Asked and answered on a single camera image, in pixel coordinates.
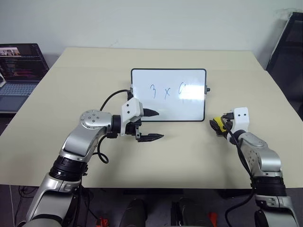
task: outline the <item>table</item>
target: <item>table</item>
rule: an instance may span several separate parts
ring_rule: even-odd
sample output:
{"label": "table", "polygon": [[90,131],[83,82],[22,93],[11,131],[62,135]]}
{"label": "table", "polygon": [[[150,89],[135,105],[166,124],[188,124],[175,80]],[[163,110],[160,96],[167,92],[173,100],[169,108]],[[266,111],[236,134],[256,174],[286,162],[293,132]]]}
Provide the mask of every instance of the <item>table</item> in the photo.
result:
{"label": "table", "polygon": [[[93,156],[86,187],[250,188],[236,148],[216,137],[208,120],[247,106],[253,132],[282,160],[287,187],[303,187],[303,123],[249,51],[178,51],[67,48],[0,136],[0,183],[40,185],[79,116],[99,109],[113,92],[130,87],[132,68],[205,68],[205,121],[144,122],[143,134],[165,136],[137,143],[105,139],[110,163]],[[125,94],[104,111],[120,114]]]}

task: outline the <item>laptop screen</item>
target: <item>laptop screen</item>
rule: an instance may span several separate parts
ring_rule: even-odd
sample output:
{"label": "laptop screen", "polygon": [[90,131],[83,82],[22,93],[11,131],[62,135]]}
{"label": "laptop screen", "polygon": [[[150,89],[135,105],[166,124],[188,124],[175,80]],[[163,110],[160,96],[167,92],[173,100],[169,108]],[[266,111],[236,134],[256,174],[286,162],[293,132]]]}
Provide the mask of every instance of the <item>laptop screen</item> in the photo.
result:
{"label": "laptop screen", "polygon": [[0,73],[6,81],[40,81],[48,70],[38,44],[0,44]]}

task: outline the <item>floor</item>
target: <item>floor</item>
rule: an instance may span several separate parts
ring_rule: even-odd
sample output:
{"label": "floor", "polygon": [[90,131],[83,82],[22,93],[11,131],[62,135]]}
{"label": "floor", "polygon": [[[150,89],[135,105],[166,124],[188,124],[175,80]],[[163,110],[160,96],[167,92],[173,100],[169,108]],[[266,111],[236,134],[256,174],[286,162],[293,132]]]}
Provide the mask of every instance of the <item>floor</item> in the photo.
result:
{"label": "floor", "polygon": [[[224,212],[230,206],[239,203],[246,195],[223,199],[219,191],[211,189],[184,189],[184,190],[157,190],[157,189],[90,189],[94,198],[90,209],[98,217],[109,219],[111,227],[119,226],[120,219],[128,203],[134,198],[142,198],[148,209],[147,227],[160,227],[170,225],[170,207],[172,201],[180,197],[189,197],[205,207],[207,212],[218,214],[218,227],[227,227]],[[294,209],[303,226],[303,188],[287,189],[292,197]],[[13,216],[19,203],[18,186],[0,185],[0,226],[13,227]],[[17,216],[16,223],[24,220],[31,199],[23,199]],[[230,222],[233,227],[254,227],[254,212],[258,209],[252,199],[248,204],[230,213]],[[85,207],[81,207],[79,226],[84,226]],[[95,227],[95,219],[89,214],[87,227]]]}

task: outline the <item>white wall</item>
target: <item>white wall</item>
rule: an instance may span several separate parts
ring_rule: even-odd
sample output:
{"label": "white wall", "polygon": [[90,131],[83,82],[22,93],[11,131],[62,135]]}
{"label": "white wall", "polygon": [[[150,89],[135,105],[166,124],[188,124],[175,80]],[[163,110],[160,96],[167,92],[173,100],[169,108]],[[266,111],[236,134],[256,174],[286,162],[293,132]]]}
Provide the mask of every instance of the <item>white wall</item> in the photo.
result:
{"label": "white wall", "polygon": [[303,0],[0,0],[0,43],[38,43],[50,66],[81,46],[252,50],[265,67],[302,10]]}

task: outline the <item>laptop keyboard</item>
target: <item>laptop keyboard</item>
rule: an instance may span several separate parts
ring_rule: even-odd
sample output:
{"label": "laptop keyboard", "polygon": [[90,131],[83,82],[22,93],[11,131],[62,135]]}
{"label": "laptop keyboard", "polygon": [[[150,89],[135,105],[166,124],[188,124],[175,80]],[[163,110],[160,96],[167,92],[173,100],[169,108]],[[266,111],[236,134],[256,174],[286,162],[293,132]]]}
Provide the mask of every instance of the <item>laptop keyboard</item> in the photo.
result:
{"label": "laptop keyboard", "polygon": [[37,84],[5,84],[0,89],[0,96],[28,96]]}

